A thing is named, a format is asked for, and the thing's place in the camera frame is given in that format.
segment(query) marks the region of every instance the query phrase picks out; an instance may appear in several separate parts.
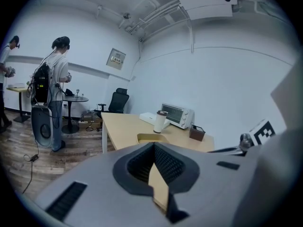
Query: jeans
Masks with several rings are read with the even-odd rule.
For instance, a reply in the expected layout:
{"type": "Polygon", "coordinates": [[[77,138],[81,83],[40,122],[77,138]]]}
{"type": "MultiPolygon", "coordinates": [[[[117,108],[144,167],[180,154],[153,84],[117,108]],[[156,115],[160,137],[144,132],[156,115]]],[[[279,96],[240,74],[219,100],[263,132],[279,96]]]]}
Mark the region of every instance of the jeans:
{"type": "Polygon", "coordinates": [[[4,124],[9,123],[9,119],[4,113],[3,83],[0,83],[0,129],[2,128],[2,124],[1,124],[2,120],[4,124]]]}
{"type": "Polygon", "coordinates": [[[61,148],[62,101],[52,101],[48,107],[52,111],[52,115],[53,115],[52,150],[57,151],[61,148]]]}

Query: wooden floor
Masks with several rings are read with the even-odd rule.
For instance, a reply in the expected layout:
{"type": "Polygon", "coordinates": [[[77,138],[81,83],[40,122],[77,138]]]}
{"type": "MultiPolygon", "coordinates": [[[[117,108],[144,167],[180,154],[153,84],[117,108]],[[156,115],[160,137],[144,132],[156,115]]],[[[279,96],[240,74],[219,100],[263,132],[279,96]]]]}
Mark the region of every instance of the wooden floor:
{"type": "MultiPolygon", "coordinates": [[[[13,121],[18,113],[6,111],[7,117],[13,121]]],[[[35,197],[53,180],[75,167],[79,162],[102,153],[102,131],[87,132],[85,127],[80,131],[62,134],[66,148],[53,152],[50,148],[39,148],[39,159],[33,163],[33,179],[25,195],[34,200],[35,197]]],[[[108,138],[108,151],[115,150],[108,138]]],[[[37,154],[37,145],[31,128],[31,121],[14,122],[7,131],[0,135],[0,160],[7,176],[18,192],[26,188],[31,174],[31,163],[23,159],[25,154],[37,154]]]]}

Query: person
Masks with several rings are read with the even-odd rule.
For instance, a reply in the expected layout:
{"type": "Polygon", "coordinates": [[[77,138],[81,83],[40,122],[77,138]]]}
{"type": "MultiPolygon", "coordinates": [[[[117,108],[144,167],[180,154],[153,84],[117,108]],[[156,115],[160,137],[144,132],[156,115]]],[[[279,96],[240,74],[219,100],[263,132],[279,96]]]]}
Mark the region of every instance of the person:
{"type": "Polygon", "coordinates": [[[7,77],[13,77],[14,74],[10,74],[10,71],[5,67],[5,61],[9,56],[9,52],[18,47],[19,37],[14,36],[11,41],[4,46],[0,56],[0,134],[6,131],[6,129],[12,125],[4,113],[4,100],[3,100],[3,83],[5,75],[7,77]]]}
{"type": "Polygon", "coordinates": [[[52,49],[55,49],[51,55],[43,61],[48,64],[52,73],[52,81],[50,86],[51,100],[48,107],[52,111],[53,120],[53,143],[52,150],[54,152],[65,147],[65,142],[61,140],[62,128],[62,102],[63,93],[55,85],[62,82],[70,82],[68,77],[68,61],[65,54],[70,48],[70,39],[66,36],[55,39],[52,49]]]}

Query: round table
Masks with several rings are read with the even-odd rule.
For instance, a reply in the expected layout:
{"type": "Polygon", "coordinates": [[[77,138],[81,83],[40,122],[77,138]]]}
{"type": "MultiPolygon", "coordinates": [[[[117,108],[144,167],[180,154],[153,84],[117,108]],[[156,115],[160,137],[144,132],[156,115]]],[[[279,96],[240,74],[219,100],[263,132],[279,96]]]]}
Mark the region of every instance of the round table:
{"type": "Polygon", "coordinates": [[[89,99],[86,97],[78,96],[63,96],[63,101],[68,102],[68,124],[62,127],[62,132],[65,134],[73,134],[79,131],[78,125],[72,125],[71,123],[71,103],[72,102],[87,102],[89,99]]]}

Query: white toaster oven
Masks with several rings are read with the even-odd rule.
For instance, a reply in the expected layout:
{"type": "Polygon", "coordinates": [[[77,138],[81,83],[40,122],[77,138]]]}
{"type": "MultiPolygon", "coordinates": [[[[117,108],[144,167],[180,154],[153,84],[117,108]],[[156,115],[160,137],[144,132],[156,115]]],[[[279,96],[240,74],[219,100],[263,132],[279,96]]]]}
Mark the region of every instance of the white toaster oven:
{"type": "Polygon", "coordinates": [[[161,110],[168,113],[166,118],[170,120],[171,124],[182,129],[188,128],[190,123],[193,121],[194,111],[191,109],[162,104],[161,110]]]}

